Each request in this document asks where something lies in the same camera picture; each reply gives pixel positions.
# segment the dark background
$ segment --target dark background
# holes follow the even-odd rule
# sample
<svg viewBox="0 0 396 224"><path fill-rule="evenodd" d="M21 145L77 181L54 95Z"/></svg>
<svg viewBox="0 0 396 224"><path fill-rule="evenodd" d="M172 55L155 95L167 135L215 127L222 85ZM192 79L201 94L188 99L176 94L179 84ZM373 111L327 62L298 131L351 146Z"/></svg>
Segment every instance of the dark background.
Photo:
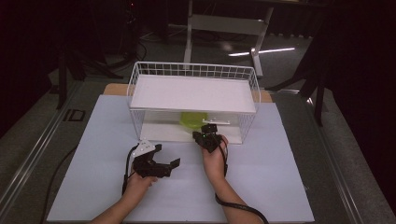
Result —
<svg viewBox="0 0 396 224"><path fill-rule="evenodd" d="M185 24L188 1L144 2L136 2L138 22L160 35L166 36L168 22ZM396 211L396 19L392 16L396 6L394 1L360 0L353 7L342 7L348 2L335 1L320 29L325 18L322 13L276 9L269 32L285 37L316 35L299 69L329 62L326 87L332 90L380 188ZM48 73L58 66L60 44L99 61L104 59L103 53L120 53L131 47L120 44L125 24L131 20L125 15L125 1L89 3L0 2L0 137L51 88ZM205 9L207 4L197 7ZM218 13L248 15L250 7L231 7L231 11Z"/></svg>

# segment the white table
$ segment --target white table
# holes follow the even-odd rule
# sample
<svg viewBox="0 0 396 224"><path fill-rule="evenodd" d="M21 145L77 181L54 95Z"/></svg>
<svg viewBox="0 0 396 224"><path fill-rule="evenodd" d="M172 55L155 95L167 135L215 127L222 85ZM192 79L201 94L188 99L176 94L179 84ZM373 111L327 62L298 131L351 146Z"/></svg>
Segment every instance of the white table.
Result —
<svg viewBox="0 0 396 224"><path fill-rule="evenodd" d="M101 95L48 221L85 222L120 198L128 151L137 144L125 96ZM156 162L181 158L150 188L126 222L226 222L195 143L161 142ZM262 103L246 141L229 146L227 179L270 222L314 221L276 105Z"/></svg>

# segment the wire rack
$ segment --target wire rack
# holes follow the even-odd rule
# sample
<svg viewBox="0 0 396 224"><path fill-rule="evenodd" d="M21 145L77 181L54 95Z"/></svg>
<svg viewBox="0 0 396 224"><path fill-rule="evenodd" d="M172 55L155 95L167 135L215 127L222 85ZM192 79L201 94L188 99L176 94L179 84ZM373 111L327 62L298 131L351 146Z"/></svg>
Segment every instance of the wire rack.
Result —
<svg viewBox="0 0 396 224"><path fill-rule="evenodd" d="M257 81L256 73L253 67L207 64L207 63L155 63L155 62L138 62L134 65L134 70L128 85L127 96L128 105L131 105L134 95L134 86L137 84L141 75L156 76L183 76L183 77L205 77L205 78L223 78L246 80L252 92L252 98L255 102L256 111L258 103L261 101L260 88ZM134 128L137 136L140 132L145 117L145 110L134 110L130 107L131 115L134 121ZM254 115L238 115L241 136L245 139Z"/></svg>

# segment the floor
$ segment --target floor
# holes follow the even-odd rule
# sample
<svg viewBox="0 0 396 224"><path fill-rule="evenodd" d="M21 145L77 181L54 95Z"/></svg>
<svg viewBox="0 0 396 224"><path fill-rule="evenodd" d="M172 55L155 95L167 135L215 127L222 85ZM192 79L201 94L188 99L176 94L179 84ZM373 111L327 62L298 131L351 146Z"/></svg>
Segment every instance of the floor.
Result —
<svg viewBox="0 0 396 224"><path fill-rule="evenodd" d="M144 57L148 62L181 63L185 37L183 27L172 27L167 41L147 33L140 39L139 58ZM254 43L252 36L196 32L191 61L252 66L249 56L228 54L249 51ZM290 78L309 44L309 38L267 36L262 49L294 49L261 55L261 88ZM118 59L108 56L110 62ZM0 202L0 223L37 223L48 213L72 156L62 160L78 144L97 96L107 83L126 83L132 66L114 70L123 79L110 79L91 69L87 71L89 74L84 82L68 79L70 95L64 109L56 110L57 95L48 93L0 140L0 192L4 193ZM49 76L57 82L57 70ZM314 223L396 223L332 93L325 92L324 125L320 128L313 120L310 101L306 102L297 94L303 83L300 81L288 86L287 90L272 92L272 97L300 170ZM67 119L68 110L86 111L87 114L82 121L73 121ZM58 165L60 169L53 175Z"/></svg>

